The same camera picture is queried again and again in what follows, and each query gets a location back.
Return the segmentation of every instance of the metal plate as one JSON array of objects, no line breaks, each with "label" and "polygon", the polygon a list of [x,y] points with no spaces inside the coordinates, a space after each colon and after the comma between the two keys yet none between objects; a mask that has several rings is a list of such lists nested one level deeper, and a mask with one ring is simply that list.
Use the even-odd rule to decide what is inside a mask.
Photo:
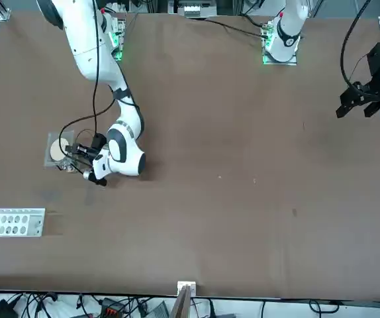
[{"label": "metal plate", "polygon": [[46,210],[0,209],[0,237],[41,237]]}]

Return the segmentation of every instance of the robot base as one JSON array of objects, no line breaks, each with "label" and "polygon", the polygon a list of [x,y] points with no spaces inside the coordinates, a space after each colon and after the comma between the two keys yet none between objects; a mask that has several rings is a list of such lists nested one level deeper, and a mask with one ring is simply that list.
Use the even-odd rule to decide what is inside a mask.
[{"label": "robot base", "polygon": [[268,65],[291,65],[291,66],[296,66],[297,65],[297,57],[296,53],[293,55],[293,57],[288,60],[287,62],[278,62],[274,60],[266,50],[266,46],[269,45],[269,41],[271,37],[273,36],[274,33],[274,26],[273,26],[273,21],[269,21],[266,25],[261,27],[261,34],[268,36],[267,39],[262,39],[262,64]]}]

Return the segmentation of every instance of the floor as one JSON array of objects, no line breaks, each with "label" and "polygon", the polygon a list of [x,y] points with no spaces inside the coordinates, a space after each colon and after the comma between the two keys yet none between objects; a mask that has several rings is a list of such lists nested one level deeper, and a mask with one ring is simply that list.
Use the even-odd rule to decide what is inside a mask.
[{"label": "floor", "polygon": [[[0,300],[15,296],[14,294],[0,294]],[[26,299],[28,295],[22,296],[18,303],[15,305],[15,311],[17,313],[22,313],[25,309]],[[96,296],[97,299],[103,299],[102,296]],[[126,299],[125,297],[111,297],[111,299],[118,301],[120,299]],[[210,307],[209,301],[207,299],[194,299],[195,306],[197,307],[197,312],[195,311],[195,306],[191,306],[189,318],[200,318],[209,317]],[[162,298],[156,297],[147,302],[148,311],[150,312],[161,302],[166,303],[166,307],[169,313],[173,308],[174,298]],[[83,310],[76,309],[77,296],[76,295],[59,295],[57,302],[52,302],[48,299],[44,302],[46,310],[53,318],[66,318],[66,317],[85,317],[83,316]],[[99,314],[101,307],[100,305],[90,296],[84,296],[83,304],[85,310],[88,314]],[[284,317],[294,317],[294,318],[315,318],[318,314],[310,310],[309,305],[300,303],[265,303],[263,314],[262,314],[262,301],[238,301],[238,300],[213,300],[214,310],[218,318],[234,318],[234,317],[251,317],[251,318],[284,318]],[[321,310],[332,311],[336,306],[321,305]],[[34,315],[36,309],[36,303],[34,302],[29,306],[29,312],[31,316]],[[39,317],[45,317],[44,312],[39,313]],[[136,310],[132,314],[133,318],[141,317]],[[354,307],[354,306],[341,306],[340,309],[330,316],[331,318],[344,318],[344,317],[363,317],[363,318],[374,318],[380,317],[380,308],[374,307]]]},{"label": "floor", "polygon": [[[357,10],[362,5],[363,0],[324,0],[324,4],[321,10],[318,12],[318,17],[332,18],[332,17],[354,17]],[[254,15],[274,15],[278,12],[285,0],[274,1],[267,0],[261,9],[255,10]],[[18,10],[37,10],[35,0],[5,0],[5,4],[12,8],[13,14]],[[364,13],[364,17],[375,18],[380,15],[380,0],[374,0],[371,2],[370,7]],[[0,295],[1,297],[10,297],[10,295]],[[71,314],[81,314],[82,312],[75,310],[76,296],[64,296],[62,298],[65,303],[72,304]],[[150,306],[155,307],[159,304],[161,299],[153,299],[150,301]],[[169,310],[172,308],[173,300],[166,300]],[[237,317],[261,317],[260,309],[261,302],[257,301],[226,301],[218,300],[214,302],[216,312],[218,314],[235,313]],[[88,300],[87,311],[97,312],[99,307],[95,301]],[[19,307],[24,307],[24,303],[19,303]],[[199,316],[203,317],[209,314],[209,306],[207,301],[198,304]],[[56,308],[51,308],[53,311],[52,317],[65,317],[61,313],[56,314]],[[267,303],[264,310],[264,317],[316,317],[307,305],[301,304],[283,304],[283,303]],[[333,317],[380,317],[380,309],[366,308],[366,307],[343,307]],[[192,311],[191,317],[196,317],[194,311]]]}]

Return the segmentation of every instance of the table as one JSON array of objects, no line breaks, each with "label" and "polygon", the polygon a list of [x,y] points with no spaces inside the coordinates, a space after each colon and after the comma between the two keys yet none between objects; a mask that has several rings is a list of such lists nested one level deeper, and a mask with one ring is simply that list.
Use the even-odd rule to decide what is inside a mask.
[{"label": "table", "polygon": [[[0,238],[0,288],[174,294],[195,280],[199,295],[380,300],[380,118],[335,116],[351,22],[308,20],[290,67],[262,65],[257,38],[138,15],[122,68],[147,168],[103,188],[43,168],[48,132],[91,113],[93,83],[63,32],[15,12],[0,26],[0,207],[48,216],[40,239]],[[360,20],[347,72],[379,41]],[[363,60],[354,79],[368,78]],[[110,100],[101,85],[97,108]]]}]

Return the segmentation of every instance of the wire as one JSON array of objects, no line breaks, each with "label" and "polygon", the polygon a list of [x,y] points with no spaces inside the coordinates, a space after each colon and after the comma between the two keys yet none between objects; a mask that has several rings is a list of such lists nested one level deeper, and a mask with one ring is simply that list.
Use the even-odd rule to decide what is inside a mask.
[{"label": "wire", "polygon": [[83,172],[80,170],[80,169],[78,169],[77,168],[77,166],[75,165],[75,164],[70,164],[70,166],[72,167],[72,168],[74,168],[75,170],[77,170],[80,174],[83,174]]},{"label": "wire", "polygon": [[213,20],[205,20],[206,22],[210,22],[210,23],[214,23],[216,25],[222,25],[223,27],[226,27],[226,28],[231,28],[232,30],[236,30],[238,32],[242,32],[242,33],[245,33],[245,34],[249,34],[249,35],[252,35],[252,36],[256,36],[258,38],[267,38],[267,36],[265,35],[261,35],[261,34],[256,34],[256,33],[252,33],[252,32],[249,32],[249,31],[245,31],[245,30],[242,30],[241,28],[236,28],[235,26],[231,26],[231,25],[226,25],[224,23],[221,23],[221,22],[218,22],[218,21],[213,21]]},{"label": "wire", "polygon": [[[318,307],[318,309],[315,309],[312,306],[312,303],[315,303],[315,305]],[[338,303],[336,303],[335,305],[337,306],[335,309],[329,310],[329,311],[324,311],[324,310],[321,309],[321,306],[320,306],[319,302],[317,302],[316,300],[313,300],[313,299],[309,300],[309,308],[310,308],[310,310],[312,310],[314,313],[319,314],[320,318],[321,318],[321,315],[323,313],[325,313],[325,314],[331,314],[331,313],[336,313],[337,311],[339,311],[340,305]]]},{"label": "wire", "polygon": [[261,315],[259,316],[260,318],[263,318],[263,310],[265,309],[265,304],[266,304],[267,302],[266,301],[264,301],[263,303],[262,303],[262,308],[261,308]]},{"label": "wire", "polygon": [[279,14],[280,14],[280,13],[282,13],[282,12],[284,11],[284,9],[285,9],[285,7],[284,7],[284,8],[282,8],[282,10],[278,11],[278,13],[277,13],[276,17],[278,17],[278,16],[279,16]]},{"label": "wire", "polygon": [[364,57],[366,57],[367,55],[368,55],[368,53],[365,54],[365,55],[363,55],[363,56],[362,56],[362,57],[356,62],[355,67],[354,67],[354,70],[353,70],[352,73],[350,74],[349,81],[350,81],[350,79],[352,78],[353,74],[355,73],[356,67],[357,67],[357,65],[359,64],[359,62],[360,62]]},{"label": "wire", "polygon": [[[318,306],[318,310],[315,310],[314,307],[312,307],[312,302],[315,303],[315,305]],[[309,301],[309,308],[312,310],[314,313],[317,313],[319,318],[321,318],[322,315],[322,310],[320,304],[316,300],[310,300]]]},{"label": "wire", "polygon": [[87,313],[87,311],[86,311],[85,308],[84,308],[84,302],[81,302],[81,308],[83,309],[84,315],[85,315],[86,317],[90,317],[89,314]]},{"label": "wire", "polygon": [[252,10],[258,3],[259,3],[259,8],[263,5],[263,3],[265,2],[265,0],[257,0],[245,13],[244,15],[247,15],[250,10]]},{"label": "wire", "polygon": [[11,296],[6,302],[9,303],[11,299],[18,295],[24,295],[24,293],[16,293],[15,295]]},{"label": "wire", "polygon": [[249,20],[250,23],[252,23],[255,27],[258,27],[258,28],[261,28],[263,26],[263,23],[256,23],[255,21],[253,21],[253,19],[251,17],[249,17],[248,15],[244,15],[244,14],[241,14],[242,17],[245,17],[246,19]]},{"label": "wire", "polygon": [[[144,303],[147,303],[148,301],[150,301],[153,297],[149,297],[148,299],[142,301],[140,303],[140,305],[143,305]],[[123,318],[127,318],[127,317],[131,317],[131,314],[134,313],[136,310],[138,309],[138,306],[135,307],[130,313],[126,314]]]},{"label": "wire", "polygon": [[95,301],[97,301],[97,303],[102,306],[103,304],[103,300],[102,299],[97,299],[94,295],[90,295]]},{"label": "wire", "polygon": [[88,164],[87,162],[81,161],[81,160],[79,160],[79,159],[77,159],[77,158],[73,158],[72,156],[70,156],[69,154],[67,154],[67,153],[64,151],[64,149],[61,147],[61,144],[60,144],[60,137],[62,136],[62,133],[65,131],[65,129],[67,129],[69,126],[71,126],[71,125],[73,125],[73,124],[75,124],[75,123],[78,123],[79,121],[84,121],[84,120],[86,120],[86,119],[90,119],[90,118],[92,118],[92,117],[94,117],[94,116],[99,116],[99,115],[102,115],[103,113],[106,113],[106,112],[112,107],[112,105],[114,104],[114,102],[115,102],[115,99],[112,100],[112,103],[111,103],[108,107],[106,107],[106,108],[103,109],[102,111],[96,113],[95,115],[89,115],[89,116],[80,117],[80,118],[78,118],[78,119],[75,119],[75,120],[69,122],[68,124],[66,124],[66,125],[62,128],[62,130],[61,130],[60,133],[59,133],[59,139],[58,139],[58,140],[59,140],[59,148],[60,148],[60,150],[62,151],[62,154],[64,154],[65,157],[70,158],[70,159],[72,159],[72,160],[75,160],[75,161],[77,161],[77,162],[79,162],[79,163],[81,163],[81,164],[85,164],[86,166],[89,166],[89,167],[91,168],[91,165]]},{"label": "wire", "polygon": [[197,316],[197,318],[199,318],[199,312],[197,311],[197,306],[196,306],[195,300],[192,298],[191,302],[193,303],[193,306],[195,306],[196,316]]},{"label": "wire", "polygon": [[359,12],[357,13],[354,21],[352,22],[352,24],[350,25],[350,28],[348,30],[348,33],[346,33],[346,36],[343,40],[343,45],[342,45],[342,51],[340,53],[340,70],[342,71],[342,76],[343,76],[343,79],[344,81],[349,85],[350,88],[352,88],[356,93],[360,94],[361,96],[364,96],[364,97],[368,97],[368,98],[373,98],[374,100],[378,100],[378,95],[377,94],[369,94],[369,93],[365,93],[363,91],[361,91],[360,89],[358,89],[354,84],[350,83],[350,80],[348,79],[345,71],[344,71],[344,51],[346,50],[346,44],[348,43],[348,40],[349,40],[349,36],[351,35],[352,31],[354,30],[355,26],[356,26],[356,23],[357,21],[359,20],[359,18],[361,17],[362,13],[365,11],[365,9],[367,8],[367,6],[369,5],[369,3],[371,2],[371,0],[367,0],[362,8],[359,10]]},{"label": "wire", "polygon": [[99,84],[99,62],[100,62],[100,53],[99,53],[99,25],[97,24],[97,11],[96,11],[96,2],[95,0],[92,0],[93,2],[93,15],[95,16],[95,29],[96,29],[96,50],[97,50],[97,66],[96,66],[96,82],[95,82],[95,88],[93,90],[93,115],[95,118],[95,134],[97,133],[97,116],[96,116],[96,91],[97,91],[97,85]]},{"label": "wire", "polygon": [[78,137],[79,137],[82,133],[84,133],[84,132],[88,133],[88,134],[91,136],[91,138],[93,138],[95,134],[91,134],[90,131],[93,132],[93,133],[95,133],[95,131],[94,131],[93,129],[88,129],[88,128],[84,128],[84,129],[82,129],[82,130],[77,134],[77,136],[76,136],[74,142],[77,142]]}]

